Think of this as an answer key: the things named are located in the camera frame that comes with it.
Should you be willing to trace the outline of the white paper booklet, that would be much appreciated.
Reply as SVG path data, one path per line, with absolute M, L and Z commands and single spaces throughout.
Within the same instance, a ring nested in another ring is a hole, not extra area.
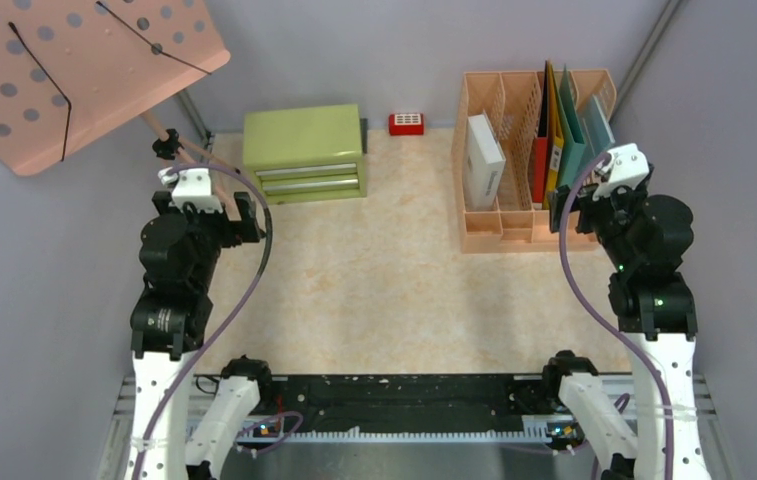
M 464 157 L 466 203 L 472 211 L 491 210 L 497 197 L 506 158 L 486 113 L 467 118 Z

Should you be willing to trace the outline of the teal plastic folder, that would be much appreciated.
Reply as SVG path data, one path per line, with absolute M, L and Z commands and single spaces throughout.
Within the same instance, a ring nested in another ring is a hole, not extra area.
M 567 67 L 564 67 L 556 96 L 558 118 L 564 140 L 557 178 L 558 187 L 573 185 L 586 148 L 586 142 L 577 115 L 573 87 L 572 75 Z

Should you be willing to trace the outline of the green metal drawer cabinet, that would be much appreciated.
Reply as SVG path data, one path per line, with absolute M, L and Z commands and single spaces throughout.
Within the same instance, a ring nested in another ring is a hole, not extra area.
M 356 104 L 250 112 L 243 172 L 270 204 L 362 198 L 364 141 Z

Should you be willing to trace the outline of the light blue hardcover book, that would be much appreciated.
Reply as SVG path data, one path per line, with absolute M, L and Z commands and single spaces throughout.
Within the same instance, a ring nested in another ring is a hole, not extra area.
M 578 119 L 585 139 L 582 165 L 596 158 L 615 144 L 603 104 L 597 95 L 590 97 L 578 113 Z

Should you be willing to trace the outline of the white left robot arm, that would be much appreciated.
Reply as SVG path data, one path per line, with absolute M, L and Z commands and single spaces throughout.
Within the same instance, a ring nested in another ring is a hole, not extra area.
M 268 363 L 233 359 L 197 429 L 186 433 L 194 363 L 205 344 L 213 308 L 208 290 L 220 253 L 266 237 L 250 195 L 238 192 L 234 198 L 237 220 L 191 203 L 178 208 L 168 192 L 153 197 L 158 215 L 141 231 L 144 289 L 130 316 L 136 392 L 128 479 L 220 478 L 248 415 L 273 404 Z

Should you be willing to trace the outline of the yellow plastic clip folder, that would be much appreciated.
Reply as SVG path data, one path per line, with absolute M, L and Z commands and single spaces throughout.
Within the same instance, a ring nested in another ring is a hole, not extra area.
M 550 208 L 549 194 L 557 188 L 560 162 L 564 145 L 564 137 L 560 120 L 560 100 L 555 79 L 555 72 L 551 61 L 546 62 L 545 70 L 547 90 L 547 133 L 548 133 L 548 166 L 544 189 L 543 207 Z

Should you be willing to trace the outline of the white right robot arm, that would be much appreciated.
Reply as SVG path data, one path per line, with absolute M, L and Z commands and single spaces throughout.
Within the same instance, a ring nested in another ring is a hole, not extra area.
M 693 293 L 681 274 L 694 240 L 693 214 L 682 201 L 651 195 L 647 183 L 557 188 L 549 196 L 550 229 L 595 235 L 611 260 L 608 298 L 616 324 L 600 323 L 626 348 L 636 396 L 631 429 L 604 399 L 584 357 L 558 354 L 540 385 L 543 404 L 569 411 L 583 429 L 604 479 L 708 479 L 698 426 L 693 357 L 698 333 Z

